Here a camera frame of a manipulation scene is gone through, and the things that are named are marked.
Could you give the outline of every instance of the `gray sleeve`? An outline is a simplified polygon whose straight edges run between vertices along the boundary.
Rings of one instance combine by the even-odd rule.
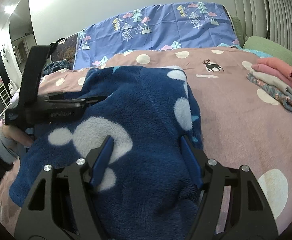
[[[7,139],[2,132],[0,127],[0,157],[4,162],[11,164],[16,160],[17,154],[10,148],[16,147],[16,142],[14,140]]]

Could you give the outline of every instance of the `silver screw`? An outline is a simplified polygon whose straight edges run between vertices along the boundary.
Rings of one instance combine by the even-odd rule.
[[[241,170],[247,172],[250,170],[250,168],[247,165],[243,165],[241,166]]]
[[[86,162],[86,160],[83,159],[83,158],[79,158],[79,159],[76,161],[77,165],[84,165],[85,162]]]
[[[44,166],[44,171],[50,171],[52,169],[52,166],[50,164],[46,164]]]
[[[215,166],[217,164],[217,161],[215,159],[209,159],[208,164],[211,166]]]

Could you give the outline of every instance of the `folded clothes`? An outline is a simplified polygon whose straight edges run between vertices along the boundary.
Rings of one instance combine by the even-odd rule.
[[[252,65],[251,68],[253,70],[255,70],[255,71],[259,71],[259,72],[262,72],[262,73],[266,73],[266,74],[275,76],[275,77],[279,78],[280,80],[282,80],[284,83],[286,83],[287,85],[289,85],[292,88],[292,81],[290,81],[287,77],[285,77],[277,69],[274,69],[274,68],[269,67],[269,66],[264,65],[264,64],[255,64],[255,65]]]
[[[46,164],[68,166],[99,147],[114,150],[92,200],[110,239],[184,239],[199,199],[181,155],[187,135],[202,149],[198,104],[182,70],[121,66],[91,69],[68,99],[108,96],[79,121],[51,124],[22,159],[9,195],[22,206]]]
[[[289,96],[292,99],[292,88],[279,78],[257,71],[253,71],[252,74],[254,75],[255,78],[264,81],[268,85],[277,87],[283,94]]]
[[[275,86],[270,86],[260,79],[255,78],[254,75],[251,73],[247,74],[247,79],[262,88],[268,95],[276,99],[278,102],[282,103],[284,108],[292,112],[292,99],[289,96],[281,93]]]
[[[272,58],[261,58],[257,61],[258,64],[265,64],[274,69],[277,69],[285,77],[292,81],[292,66],[289,66],[286,62],[276,57]]]

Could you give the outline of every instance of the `blue fleece blanket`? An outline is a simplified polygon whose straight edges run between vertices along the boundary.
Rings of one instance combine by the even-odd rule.
[[[55,124],[22,159],[11,199],[22,206],[45,164],[70,165],[107,135],[114,150],[92,195],[111,239],[184,239],[197,212],[198,189],[182,158],[187,135],[202,148],[200,110],[181,69],[121,66],[92,69],[81,92],[106,95],[77,122]]]
[[[68,60],[66,59],[50,63],[43,68],[42,77],[54,73],[63,68],[73,69],[73,64],[68,62]]]
[[[147,6],[78,33],[74,69],[99,66],[131,50],[209,48],[237,37],[221,4],[202,1]]]

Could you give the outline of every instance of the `green pillow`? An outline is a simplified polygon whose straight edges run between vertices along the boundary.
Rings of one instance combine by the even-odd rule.
[[[277,57],[292,66],[292,51],[263,37],[251,36],[247,39],[244,49],[255,49]]]
[[[235,28],[235,33],[236,33],[237,38],[239,40],[239,45],[240,45],[240,47],[243,47],[245,44],[245,40],[244,40],[241,22],[237,16],[231,15],[230,17],[231,17],[231,20],[233,21],[233,27]]]

